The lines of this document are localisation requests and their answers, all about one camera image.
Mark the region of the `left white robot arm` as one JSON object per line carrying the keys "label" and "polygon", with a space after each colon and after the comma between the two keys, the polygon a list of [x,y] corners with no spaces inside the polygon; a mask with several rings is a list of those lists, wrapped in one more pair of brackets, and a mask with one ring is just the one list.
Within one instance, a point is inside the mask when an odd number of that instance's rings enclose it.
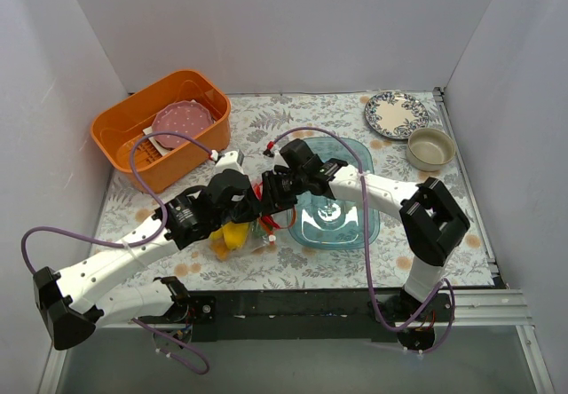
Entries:
{"label": "left white robot arm", "polygon": [[160,277],[142,288],[122,288],[122,283],[150,264],[206,240],[228,222],[253,221],[260,210],[249,177],[225,169],[204,188],[190,187],[160,206],[125,235],[118,248],[59,271],[37,271],[35,303],[54,348],[73,348],[98,327],[135,318],[182,321],[192,301],[178,278]]}

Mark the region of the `clear zip top bag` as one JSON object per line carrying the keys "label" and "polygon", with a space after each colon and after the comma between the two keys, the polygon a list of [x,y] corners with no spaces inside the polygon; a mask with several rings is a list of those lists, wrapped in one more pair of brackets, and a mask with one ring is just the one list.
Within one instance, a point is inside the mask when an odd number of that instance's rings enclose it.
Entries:
{"label": "clear zip top bag", "polygon": [[209,249],[218,261],[249,253],[275,251],[277,235],[296,223],[296,207],[275,215],[259,217],[253,222],[229,222],[209,236]]}

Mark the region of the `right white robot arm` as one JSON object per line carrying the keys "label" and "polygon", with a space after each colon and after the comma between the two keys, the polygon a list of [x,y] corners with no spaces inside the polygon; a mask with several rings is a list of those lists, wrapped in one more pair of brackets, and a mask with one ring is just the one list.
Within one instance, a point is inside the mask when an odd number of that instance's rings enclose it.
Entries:
{"label": "right white robot arm", "polygon": [[272,149],[269,144],[264,151],[273,166],[262,175],[262,214],[292,209],[300,195],[311,193],[396,218],[414,253],[401,308],[411,320],[425,319],[434,309],[430,294],[438,289],[446,261],[470,228],[443,182],[434,177],[418,184],[403,182],[365,173],[344,160],[324,162],[301,139],[278,153]]}

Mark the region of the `red chili pepper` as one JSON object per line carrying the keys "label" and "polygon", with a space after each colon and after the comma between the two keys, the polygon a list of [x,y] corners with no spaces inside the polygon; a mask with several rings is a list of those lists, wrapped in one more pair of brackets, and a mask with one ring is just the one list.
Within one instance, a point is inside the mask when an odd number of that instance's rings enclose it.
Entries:
{"label": "red chili pepper", "polygon": [[[253,190],[255,192],[256,197],[259,200],[261,200],[262,199],[262,184],[261,183],[255,183],[253,185]],[[268,233],[274,233],[275,231],[280,229],[280,226],[270,216],[260,217],[260,225],[263,226],[263,228]]]}

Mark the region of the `yellow bell pepper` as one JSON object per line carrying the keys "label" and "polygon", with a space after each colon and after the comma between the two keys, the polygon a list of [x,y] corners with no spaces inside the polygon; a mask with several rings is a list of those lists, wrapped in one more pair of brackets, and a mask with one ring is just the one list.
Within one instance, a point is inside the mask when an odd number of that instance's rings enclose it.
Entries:
{"label": "yellow bell pepper", "polygon": [[229,250],[242,248],[249,235],[249,223],[228,222],[222,227],[223,239]]}

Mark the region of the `orange ginger root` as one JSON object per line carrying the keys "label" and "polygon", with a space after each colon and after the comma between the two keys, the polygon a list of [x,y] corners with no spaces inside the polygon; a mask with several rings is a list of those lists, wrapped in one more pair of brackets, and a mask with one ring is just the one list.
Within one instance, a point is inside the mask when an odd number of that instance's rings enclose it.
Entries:
{"label": "orange ginger root", "polygon": [[231,253],[231,250],[226,246],[223,240],[221,240],[220,242],[214,242],[211,245],[211,248],[214,251],[217,259],[221,262],[226,261]]}

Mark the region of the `yellow lemon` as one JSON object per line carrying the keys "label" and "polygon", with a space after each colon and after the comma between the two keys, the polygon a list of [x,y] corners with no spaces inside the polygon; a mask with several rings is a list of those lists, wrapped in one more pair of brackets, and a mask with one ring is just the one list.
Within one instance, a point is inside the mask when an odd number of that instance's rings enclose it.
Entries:
{"label": "yellow lemon", "polygon": [[212,233],[209,235],[209,238],[210,238],[212,241],[217,241],[217,240],[223,239],[223,238],[224,238],[223,229],[220,228],[220,229],[218,229],[218,230],[212,232]]}

